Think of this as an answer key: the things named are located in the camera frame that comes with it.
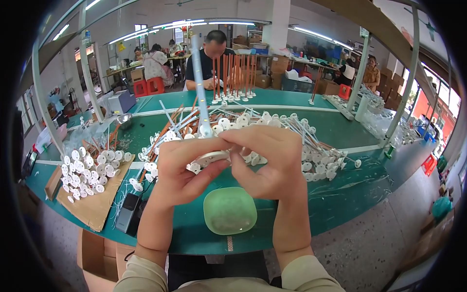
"cardboard sheet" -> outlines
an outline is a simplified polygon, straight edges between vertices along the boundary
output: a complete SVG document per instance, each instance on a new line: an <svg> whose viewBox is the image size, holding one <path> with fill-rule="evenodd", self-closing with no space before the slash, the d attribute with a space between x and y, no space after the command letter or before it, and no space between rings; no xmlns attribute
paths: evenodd
<svg viewBox="0 0 467 292"><path fill-rule="evenodd" d="M74 203L71 203L67 198L71 193L66 192L61 187L58 191L57 201L81 222L89 226L89 228L96 232L102 231L113 199L133 160L134 154L131 156L130 161L123 162L120 165L120 174L116 177L109 178L105 185L106 190L103 193L87 196L86 198L82 198L79 201L75 200Z"/></svg>

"pile of white discs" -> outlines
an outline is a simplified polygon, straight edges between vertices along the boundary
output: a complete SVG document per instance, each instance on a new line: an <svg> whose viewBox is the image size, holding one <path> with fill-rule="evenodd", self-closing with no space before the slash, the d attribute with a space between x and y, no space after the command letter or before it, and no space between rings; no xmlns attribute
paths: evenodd
<svg viewBox="0 0 467 292"><path fill-rule="evenodd" d="M68 200L74 203L87 196L105 191L109 178L120 173L120 164L131 160L130 152L103 150L96 160L84 147L73 150L71 158L64 157L62 164L63 189L71 193Z"/></svg>

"green workbench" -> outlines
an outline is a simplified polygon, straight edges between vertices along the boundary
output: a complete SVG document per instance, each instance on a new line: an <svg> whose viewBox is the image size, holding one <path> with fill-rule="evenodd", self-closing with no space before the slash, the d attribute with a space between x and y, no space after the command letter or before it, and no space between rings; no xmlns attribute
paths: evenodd
<svg viewBox="0 0 467 292"><path fill-rule="evenodd" d="M333 181L321 180L308 183L312 235L341 225L383 201L415 172L434 148L432 143L418 141L402 146L397 152L394 151L393 158L388 160L381 149L368 150L374 149L378 141L360 123L345 119L319 95L316 96L315 105L312 107L308 104L310 94L260 89L257 89L256 93L258 96L250 100L247 106L264 105L266 107L266 109L255 107L258 112L268 110L271 114L287 116L295 112L300 119L307 118L310 125L317 128L319 140L339 149L358 147L354 149L354 152L357 152L349 154L349 157L354 160L361 159L363 162L361 168L355 169L353 163L348 163L344 170L338 171ZM151 97L144 107L140 107L134 117L132 127L127 131L119 132L119 137L126 135L126 138L133 139L129 151L137 154L141 151L141 147L149 144L149 136L160 131L167 123L166 116L160 114L162 107L159 99L164 102L167 109L176 109L181 103L191 109L194 98L194 92L167 93ZM135 112L135 109L145 100L146 98L140 99L130 111ZM289 106L297 109L283 109ZM45 200L43 190L55 168L55 165L36 163L26 184L40 199L64 218L89 230L56 200L52 202ZM136 176L137 173L138 169L130 169L125 179ZM204 222L203 200L210 191L230 186L238 186L238 183L228 168L209 185L199 198L190 204L176 206L169 252L179 254L228 253L226 236L212 233ZM116 200L120 199L125 189L125 186L119 189ZM144 197L149 196L150 191L149 189L145 192ZM250 231L232 236L233 252L249 252L272 247L276 205L273 201L263 199L255 199L255 204L258 212L257 223ZM136 245L135 237L128 236L112 227L114 215L115 208L111 208L106 225L99 235L123 244Z"/></svg>

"ceiling fan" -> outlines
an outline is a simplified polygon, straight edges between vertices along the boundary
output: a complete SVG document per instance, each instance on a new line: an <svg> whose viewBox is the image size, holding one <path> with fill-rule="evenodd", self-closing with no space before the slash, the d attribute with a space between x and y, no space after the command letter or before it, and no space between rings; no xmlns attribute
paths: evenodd
<svg viewBox="0 0 467 292"><path fill-rule="evenodd" d="M413 14L412 11L408 10L407 8L404 7L405 10L409 11L410 14ZM434 28L431 23L430 23L430 18L428 18L428 23L425 23L423 20L419 19L424 25L426 25L426 28L428 29L428 32L430 33L430 39L432 39L432 42L435 41L435 32L436 28Z"/></svg>
<svg viewBox="0 0 467 292"><path fill-rule="evenodd" d="M179 7L182 6L182 4L185 4L185 3L188 3L188 2L192 2L194 0L187 0L187 1L182 1L182 0L178 0L177 3L164 3L164 5L174 5L174 4L177 4Z"/></svg>

